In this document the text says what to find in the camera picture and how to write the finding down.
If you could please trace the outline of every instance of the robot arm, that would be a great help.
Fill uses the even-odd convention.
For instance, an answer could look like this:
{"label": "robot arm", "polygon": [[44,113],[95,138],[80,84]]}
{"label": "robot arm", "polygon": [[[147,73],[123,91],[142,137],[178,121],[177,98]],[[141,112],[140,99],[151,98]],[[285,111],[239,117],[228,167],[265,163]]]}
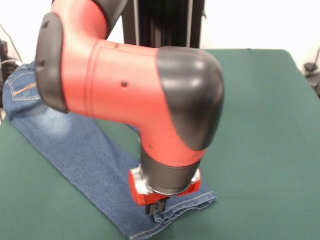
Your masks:
{"label": "robot arm", "polygon": [[57,111],[139,128],[141,165],[129,183],[135,201],[150,205],[199,189],[224,83],[218,62],[199,49],[105,41],[126,2],[55,0],[39,33],[36,78]]}

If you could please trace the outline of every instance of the green table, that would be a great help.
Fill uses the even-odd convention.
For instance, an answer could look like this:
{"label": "green table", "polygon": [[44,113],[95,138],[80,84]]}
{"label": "green table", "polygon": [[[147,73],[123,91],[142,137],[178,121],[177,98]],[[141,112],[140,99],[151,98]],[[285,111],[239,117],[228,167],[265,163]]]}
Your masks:
{"label": "green table", "polygon": [[[154,239],[320,239],[319,99],[285,51],[210,53],[221,63],[226,99],[202,172],[219,199]],[[138,155],[128,128],[99,124]],[[126,238],[6,120],[0,126],[0,239]]]}

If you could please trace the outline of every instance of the black metal frame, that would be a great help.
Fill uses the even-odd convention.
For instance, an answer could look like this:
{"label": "black metal frame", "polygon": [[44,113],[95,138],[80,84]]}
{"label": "black metal frame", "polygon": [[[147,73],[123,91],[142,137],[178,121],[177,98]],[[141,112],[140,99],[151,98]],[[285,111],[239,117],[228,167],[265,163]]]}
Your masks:
{"label": "black metal frame", "polygon": [[[139,45],[153,48],[187,46],[189,0],[137,0],[137,2],[139,11]],[[205,0],[193,0],[191,48],[200,48],[204,9]],[[122,22],[124,42],[137,45],[134,0],[128,0],[128,4],[122,13]]]}

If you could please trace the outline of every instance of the jeans pocket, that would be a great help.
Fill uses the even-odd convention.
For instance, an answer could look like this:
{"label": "jeans pocket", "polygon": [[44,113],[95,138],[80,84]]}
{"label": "jeans pocket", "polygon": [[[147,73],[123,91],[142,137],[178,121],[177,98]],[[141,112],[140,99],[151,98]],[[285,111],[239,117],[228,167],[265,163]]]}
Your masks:
{"label": "jeans pocket", "polygon": [[23,70],[19,74],[13,74],[8,80],[13,101],[35,101],[39,100],[40,94],[37,88],[34,71]]}

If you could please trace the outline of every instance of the blue jeans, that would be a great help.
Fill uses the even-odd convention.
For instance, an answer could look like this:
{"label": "blue jeans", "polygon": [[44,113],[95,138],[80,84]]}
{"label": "blue jeans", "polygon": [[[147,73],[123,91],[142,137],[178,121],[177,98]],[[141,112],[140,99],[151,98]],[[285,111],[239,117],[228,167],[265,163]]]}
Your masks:
{"label": "blue jeans", "polygon": [[11,124],[131,240],[149,239],[183,213],[217,199],[203,184],[196,193],[171,197],[163,214],[146,215],[133,201],[127,180],[138,159],[105,135],[94,119],[47,107],[37,90],[34,63],[10,76],[3,103]]}

